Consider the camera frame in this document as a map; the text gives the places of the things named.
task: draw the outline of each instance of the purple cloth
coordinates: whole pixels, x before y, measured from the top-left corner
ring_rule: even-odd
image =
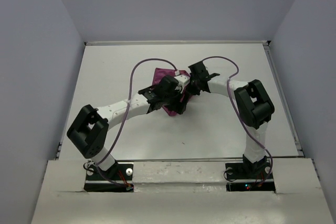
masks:
[[[180,71],[180,74],[184,74],[184,75],[190,77],[190,75],[188,74],[187,71],[185,71],[185,70],[179,70],[179,71]],[[161,79],[164,76],[166,76],[167,74],[170,75],[170,76],[175,76],[175,70],[174,69],[156,68],[155,72],[154,72],[154,77],[153,77],[152,85],[158,84],[161,81]],[[167,112],[167,114],[169,116],[175,116],[175,115],[177,115],[177,113],[175,111],[170,111],[165,106],[163,106],[163,109],[165,110],[165,112]]]

